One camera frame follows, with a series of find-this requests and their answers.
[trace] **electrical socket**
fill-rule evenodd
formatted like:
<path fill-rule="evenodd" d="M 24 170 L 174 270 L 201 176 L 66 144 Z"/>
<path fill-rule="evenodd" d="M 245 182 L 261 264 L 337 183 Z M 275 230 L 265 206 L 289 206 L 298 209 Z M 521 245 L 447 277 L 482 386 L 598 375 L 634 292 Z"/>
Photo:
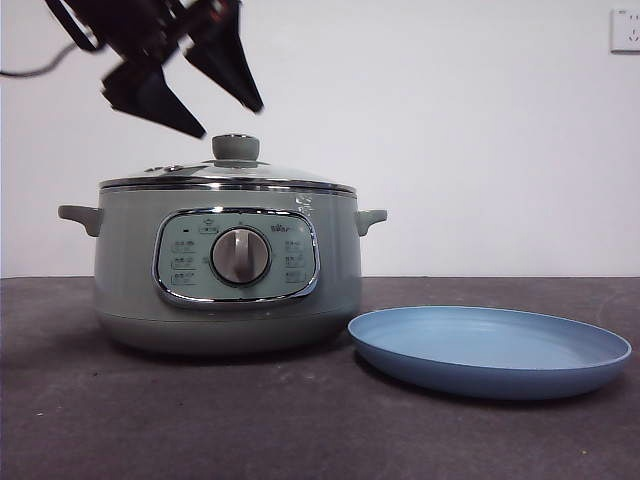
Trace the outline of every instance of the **electrical socket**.
<path fill-rule="evenodd" d="M 640 52 L 640 10 L 611 11 L 611 51 Z"/>

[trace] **control panel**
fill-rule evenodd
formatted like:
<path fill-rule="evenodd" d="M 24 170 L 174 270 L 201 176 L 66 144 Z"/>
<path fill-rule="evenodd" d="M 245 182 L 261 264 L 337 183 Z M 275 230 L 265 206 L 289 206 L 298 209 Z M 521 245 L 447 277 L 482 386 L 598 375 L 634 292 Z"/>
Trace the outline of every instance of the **control panel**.
<path fill-rule="evenodd" d="M 306 295 L 319 267 L 303 215 L 217 207 L 176 212 L 162 223 L 153 273 L 169 300 L 188 306 Z"/>

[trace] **stainless steel rim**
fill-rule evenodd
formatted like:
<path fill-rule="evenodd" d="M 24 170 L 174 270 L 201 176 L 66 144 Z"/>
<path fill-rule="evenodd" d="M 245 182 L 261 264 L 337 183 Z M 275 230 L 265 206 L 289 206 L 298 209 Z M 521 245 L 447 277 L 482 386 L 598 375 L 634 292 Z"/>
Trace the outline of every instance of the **stainless steel rim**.
<path fill-rule="evenodd" d="M 165 176 L 165 177 L 135 177 L 135 178 L 122 178 L 116 180 L 106 180 L 100 183 L 100 188 L 113 188 L 113 187 L 130 187 L 131 190 L 144 189 L 145 187 L 160 187 L 170 185 L 173 189 L 175 187 L 187 187 L 189 185 L 214 185 L 214 186 L 235 186 L 235 187 L 250 187 L 250 186 L 266 186 L 266 187 L 289 187 L 289 188 L 303 188 L 311 190 L 334 190 L 337 192 L 350 193 L 355 195 L 356 189 L 348 185 L 340 185 L 337 183 L 324 183 L 324 182 L 311 182 L 305 180 L 284 180 L 284 179 L 271 179 L 271 178 L 229 178 L 229 177 L 178 177 L 178 176 Z M 244 190 L 246 188 L 236 188 L 237 190 Z"/>
<path fill-rule="evenodd" d="M 336 189 L 329 189 L 329 188 L 297 187 L 297 186 L 288 186 L 288 185 L 256 184 L 256 183 L 251 183 L 251 184 L 173 183 L 173 184 L 162 184 L 162 185 L 122 185 L 122 186 L 112 186 L 112 187 L 101 186 L 100 188 L 101 193 L 135 192 L 135 191 L 149 191 L 149 190 L 209 190 L 209 191 L 245 190 L 250 192 L 314 193 L 317 195 L 337 195 L 340 197 L 357 198 L 355 189 L 352 189 L 351 191 L 345 191 L 345 190 L 336 190 Z"/>

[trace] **lid knob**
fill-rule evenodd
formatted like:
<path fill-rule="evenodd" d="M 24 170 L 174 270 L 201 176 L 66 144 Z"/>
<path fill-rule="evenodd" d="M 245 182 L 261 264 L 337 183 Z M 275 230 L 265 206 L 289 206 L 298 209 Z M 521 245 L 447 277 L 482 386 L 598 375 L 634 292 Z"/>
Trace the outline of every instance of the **lid knob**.
<path fill-rule="evenodd" d="M 255 162 L 260 153 L 260 140 L 241 133 L 218 135 L 211 140 L 217 160 L 248 160 Z"/>

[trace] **plastic plate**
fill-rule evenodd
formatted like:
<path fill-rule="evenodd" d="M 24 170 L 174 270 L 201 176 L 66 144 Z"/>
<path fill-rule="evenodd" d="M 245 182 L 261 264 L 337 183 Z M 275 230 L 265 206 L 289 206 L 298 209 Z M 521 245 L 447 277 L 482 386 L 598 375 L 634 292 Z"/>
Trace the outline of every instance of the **plastic plate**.
<path fill-rule="evenodd" d="M 354 318 L 360 355 L 422 387 L 540 400 L 595 390 L 631 355 L 624 338 L 566 318 L 481 307 L 406 307 Z"/>

